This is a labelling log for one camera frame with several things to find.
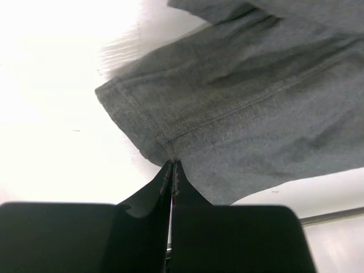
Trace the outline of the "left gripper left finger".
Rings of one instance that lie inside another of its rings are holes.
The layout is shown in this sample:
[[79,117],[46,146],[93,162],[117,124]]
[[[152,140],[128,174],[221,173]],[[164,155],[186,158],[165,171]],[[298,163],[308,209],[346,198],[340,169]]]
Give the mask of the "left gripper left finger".
[[113,204],[1,205],[2,272],[162,272],[173,163]]

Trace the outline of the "grey shorts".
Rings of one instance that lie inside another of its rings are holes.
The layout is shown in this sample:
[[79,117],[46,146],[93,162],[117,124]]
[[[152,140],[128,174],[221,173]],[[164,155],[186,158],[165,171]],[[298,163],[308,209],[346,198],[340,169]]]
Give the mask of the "grey shorts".
[[209,27],[96,96],[150,162],[214,204],[363,166],[362,1],[169,1]]

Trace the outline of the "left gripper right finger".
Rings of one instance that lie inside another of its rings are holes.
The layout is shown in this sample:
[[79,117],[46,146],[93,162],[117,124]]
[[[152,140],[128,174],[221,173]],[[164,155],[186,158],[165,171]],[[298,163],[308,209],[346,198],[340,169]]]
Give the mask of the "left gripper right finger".
[[171,272],[316,272],[296,214],[281,205],[213,205],[176,161]]

